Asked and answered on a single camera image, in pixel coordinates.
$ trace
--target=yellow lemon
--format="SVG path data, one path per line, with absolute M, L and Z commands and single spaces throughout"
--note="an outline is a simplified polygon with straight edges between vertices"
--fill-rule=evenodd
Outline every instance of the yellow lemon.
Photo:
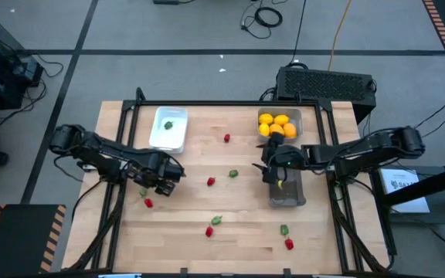
M 284 126 L 285 124 L 290 122 L 290 118 L 286 115 L 279 115 L 274 119 L 275 124 L 279 124 L 280 126 Z
M 285 124 L 283 130 L 286 138 L 295 138 L 297 136 L 297 128 L 294 124 Z
M 269 132 L 272 134 L 273 132 L 280 133 L 284 135 L 283 128 L 279 124 L 271 124 L 269 127 Z
M 261 124 L 259 126 L 259 132 L 263 136 L 269 136 L 269 125 L 268 124 Z
M 272 124 L 274 118 L 271 114 L 262 114 L 259 116 L 259 124 Z

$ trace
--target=yellow cable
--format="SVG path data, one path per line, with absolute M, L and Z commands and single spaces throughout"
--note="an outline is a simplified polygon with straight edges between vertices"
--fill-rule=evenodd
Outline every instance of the yellow cable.
M 339 31 L 341 31 L 341 26 L 343 25 L 343 22 L 346 18 L 346 14 L 348 14 L 349 6 L 351 3 L 352 0 L 348 0 L 348 4 L 346 5 L 345 12 L 343 13 L 341 22 L 339 22 L 338 30 L 336 30 L 336 36 L 334 36 L 334 42 L 332 43 L 331 58 L 329 58 L 328 71 L 331 71 L 332 57 L 334 57 L 334 49 L 336 48 L 336 40 L 338 40 Z

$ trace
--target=wooden tabletop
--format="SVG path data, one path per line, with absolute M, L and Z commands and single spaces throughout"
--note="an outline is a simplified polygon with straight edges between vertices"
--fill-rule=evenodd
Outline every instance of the wooden tabletop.
M 148 147 L 148 138 L 158 107 L 141 107 L 135 148 Z M 179 273 L 273 273 L 291 268 L 295 274 L 341 273 L 338 247 L 325 177 L 302 171 L 307 203 L 296 208 L 271 208 L 268 187 L 260 171 L 262 150 L 257 140 L 259 107 L 186 107 L 189 127 L 185 150 L 175 157 L 185 167 L 186 178 L 168 198 L 149 192 L 154 208 L 147 208 L 138 194 L 140 186 L 129 181 L 118 238 L 115 272 Z M 294 143 L 320 144 L 313 107 L 301 110 L 304 134 Z M 350 103 L 333 103 L 340 142 L 358 138 Z M 103 102 L 96 132 L 114 140 L 121 102 Z M 327 123 L 327 116 L 322 115 Z M 127 120 L 124 143 L 128 136 Z M 231 134 L 228 144 L 224 134 Z M 229 170 L 239 172 L 228 178 Z M 212 187 L 208 177 L 216 177 Z M 81 193 L 97 181 L 85 174 Z M 367 175 L 358 179 L 369 184 Z M 71 229 L 63 267 L 73 264 L 97 233 L 106 186 L 91 192 L 78 207 Z M 378 261 L 389 264 L 373 197 L 364 188 L 350 185 L 357 232 Z M 215 215 L 223 215 L 214 235 L 205 230 Z M 287 224 L 294 249 L 287 250 L 279 227 Z M 109 240 L 104 243 L 105 265 Z M 354 269 L 351 242 L 345 235 L 348 264 Z

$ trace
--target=green vegetable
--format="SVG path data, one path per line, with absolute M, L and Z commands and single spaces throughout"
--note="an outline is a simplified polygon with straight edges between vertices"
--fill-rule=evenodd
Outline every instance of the green vegetable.
M 140 196 L 142 196 L 142 198 L 145 198 L 145 196 L 147 196 L 146 188 L 140 188 Z
M 166 122 L 166 124 L 164 124 L 164 129 L 171 129 L 171 127 L 173 127 L 173 122 L 168 121 Z
M 285 236 L 290 233 L 290 230 L 288 229 L 287 225 L 281 225 L 281 235 Z
M 238 171 L 237 170 L 231 170 L 231 171 L 229 171 L 229 176 L 231 177 L 231 178 L 234 178 L 234 177 L 236 177 L 238 175 Z
M 215 216 L 210 223 L 213 225 L 219 225 L 221 224 L 222 217 L 223 217 L 222 215 Z

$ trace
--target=white paper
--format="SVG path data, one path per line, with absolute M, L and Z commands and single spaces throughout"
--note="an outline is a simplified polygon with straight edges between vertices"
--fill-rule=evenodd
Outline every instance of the white paper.
M 405 188 L 419 181 L 416 172 L 405 171 L 399 169 L 381 169 L 380 174 L 382 183 L 386 194 Z M 393 208 L 398 212 L 407 213 L 427 213 L 430 212 L 429 206 L 426 203 L 425 197 L 418 198 L 399 205 L 394 205 Z

